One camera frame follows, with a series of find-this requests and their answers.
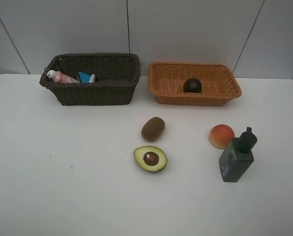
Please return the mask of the brown kiwi fruit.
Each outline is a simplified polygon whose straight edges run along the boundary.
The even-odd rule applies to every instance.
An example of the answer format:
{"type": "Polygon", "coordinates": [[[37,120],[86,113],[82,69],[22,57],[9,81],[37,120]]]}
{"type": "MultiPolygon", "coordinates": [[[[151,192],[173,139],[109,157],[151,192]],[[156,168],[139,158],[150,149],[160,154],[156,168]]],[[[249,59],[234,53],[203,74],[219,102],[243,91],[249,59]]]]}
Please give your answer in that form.
{"type": "Polygon", "coordinates": [[[156,141],[165,130],[165,122],[159,117],[148,120],[141,130],[141,136],[148,142],[156,141]]]}

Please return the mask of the half avocado with pit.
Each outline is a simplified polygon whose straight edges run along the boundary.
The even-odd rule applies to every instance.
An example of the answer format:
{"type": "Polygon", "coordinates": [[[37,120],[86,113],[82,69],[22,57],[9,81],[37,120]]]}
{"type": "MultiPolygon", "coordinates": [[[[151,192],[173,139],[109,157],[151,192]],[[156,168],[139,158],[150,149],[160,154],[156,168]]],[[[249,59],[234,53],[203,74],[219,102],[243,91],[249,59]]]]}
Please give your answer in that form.
{"type": "Polygon", "coordinates": [[[168,164],[166,154],[156,146],[138,147],[133,152],[136,163],[145,171],[159,172],[168,164]]]}

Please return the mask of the dark purple mangosteen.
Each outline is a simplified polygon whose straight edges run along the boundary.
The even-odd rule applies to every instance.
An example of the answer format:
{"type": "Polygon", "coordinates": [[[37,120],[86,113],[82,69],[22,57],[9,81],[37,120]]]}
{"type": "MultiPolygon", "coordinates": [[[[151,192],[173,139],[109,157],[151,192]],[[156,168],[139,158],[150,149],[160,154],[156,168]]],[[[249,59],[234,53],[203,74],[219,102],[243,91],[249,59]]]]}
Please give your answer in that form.
{"type": "Polygon", "coordinates": [[[184,93],[202,93],[202,84],[199,79],[190,78],[183,84],[184,93]]]}

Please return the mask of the white red marker pen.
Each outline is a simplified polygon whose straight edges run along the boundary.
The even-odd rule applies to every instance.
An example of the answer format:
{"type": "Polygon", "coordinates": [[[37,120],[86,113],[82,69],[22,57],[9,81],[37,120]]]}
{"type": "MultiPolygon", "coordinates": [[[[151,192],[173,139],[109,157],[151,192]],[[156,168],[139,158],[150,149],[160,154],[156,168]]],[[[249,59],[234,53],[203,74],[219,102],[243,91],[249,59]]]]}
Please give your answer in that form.
{"type": "Polygon", "coordinates": [[[89,83],[94,83],[94,82],[95,82],[95,79],[96,79],[95,74],[92,74],[92,75],[90,76],[89,83]]]}

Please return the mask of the black whiteboard eraser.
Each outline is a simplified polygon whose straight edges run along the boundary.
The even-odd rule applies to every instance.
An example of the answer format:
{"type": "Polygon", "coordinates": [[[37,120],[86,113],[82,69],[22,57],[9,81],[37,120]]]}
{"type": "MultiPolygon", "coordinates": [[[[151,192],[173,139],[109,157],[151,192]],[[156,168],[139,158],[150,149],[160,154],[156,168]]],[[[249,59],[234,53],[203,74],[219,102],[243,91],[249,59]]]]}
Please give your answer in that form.
{"type": "Polygon", "coordinates": [[[78,79],[81,83],[92,83],[93,82],[92,75],[86,74],[84,72],[78,72],[78,79]]]}

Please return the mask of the orange peach fruit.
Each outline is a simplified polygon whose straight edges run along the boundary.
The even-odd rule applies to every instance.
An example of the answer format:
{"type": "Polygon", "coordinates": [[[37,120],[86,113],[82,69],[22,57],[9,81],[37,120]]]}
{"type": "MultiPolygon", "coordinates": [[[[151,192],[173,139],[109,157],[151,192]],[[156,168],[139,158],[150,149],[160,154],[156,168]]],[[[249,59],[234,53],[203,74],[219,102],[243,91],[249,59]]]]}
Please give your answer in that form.
{"type": "Polygon", "coordinates": [[[235,134],[231,127],[225,124],[214,126],[209,133],[210,144],[217,149],[225,149],[235,134]]]}

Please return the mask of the pink liquid bottle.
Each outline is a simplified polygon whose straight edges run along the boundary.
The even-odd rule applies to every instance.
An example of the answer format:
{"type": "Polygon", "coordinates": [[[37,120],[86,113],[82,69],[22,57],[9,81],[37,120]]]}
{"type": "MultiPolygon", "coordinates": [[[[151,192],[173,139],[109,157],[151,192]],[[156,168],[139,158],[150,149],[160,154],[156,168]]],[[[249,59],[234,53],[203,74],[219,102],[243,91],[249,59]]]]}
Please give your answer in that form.
{"type": "Polygon", "coordinates": [[[63,74],[60,71],[49,70],[47,72],[47,77],[58,84],[79,84],[80,82],[72,77],[63,74]]]}

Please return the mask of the dark green pump bottle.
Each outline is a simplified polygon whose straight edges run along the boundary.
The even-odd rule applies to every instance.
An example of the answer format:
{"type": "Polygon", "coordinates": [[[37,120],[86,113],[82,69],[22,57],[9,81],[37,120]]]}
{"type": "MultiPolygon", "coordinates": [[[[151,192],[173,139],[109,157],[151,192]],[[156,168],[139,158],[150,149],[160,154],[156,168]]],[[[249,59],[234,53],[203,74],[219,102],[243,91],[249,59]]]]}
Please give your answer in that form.
{"type": "Polygon", "coordinates": [[[258,139],[247,127],[239,138],[231,138],[219,158],[220,172],[224,182],[238,182],[254,161],[252,148],[258,139]]]}

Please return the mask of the orange wicker basket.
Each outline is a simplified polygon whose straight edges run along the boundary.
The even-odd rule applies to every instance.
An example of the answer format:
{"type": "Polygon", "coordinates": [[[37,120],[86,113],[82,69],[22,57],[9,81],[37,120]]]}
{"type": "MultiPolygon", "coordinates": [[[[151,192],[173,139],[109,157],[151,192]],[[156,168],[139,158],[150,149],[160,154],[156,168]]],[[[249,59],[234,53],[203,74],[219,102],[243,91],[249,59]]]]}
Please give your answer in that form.
{"type": "Polygon", "coordinates": [[[239,98],[241,88],[232,71],[223,64],[154,62],[149,66],[148,90],[167,105],[223,106],[239,98]],[[198,79],[201,93],[185,93],[188,79],[198,79]]]}

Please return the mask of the dark brown wicker basket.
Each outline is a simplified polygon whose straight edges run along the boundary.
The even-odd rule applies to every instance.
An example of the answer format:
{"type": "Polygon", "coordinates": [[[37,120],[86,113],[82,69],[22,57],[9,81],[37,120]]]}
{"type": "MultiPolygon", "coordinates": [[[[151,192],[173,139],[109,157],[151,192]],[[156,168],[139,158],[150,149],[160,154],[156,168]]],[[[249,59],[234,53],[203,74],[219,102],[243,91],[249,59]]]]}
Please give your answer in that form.
{"type": "Polygon", "coordinates": [[[141,75],[135,54],[92,53],[55,56],[44,69],[40,85],[64,106],[112,106],[131,102],[141,75]],[[47,77],[50,70],[77,78],[79,72],[94,74],[93,83],[58,84],[47,77]]]}

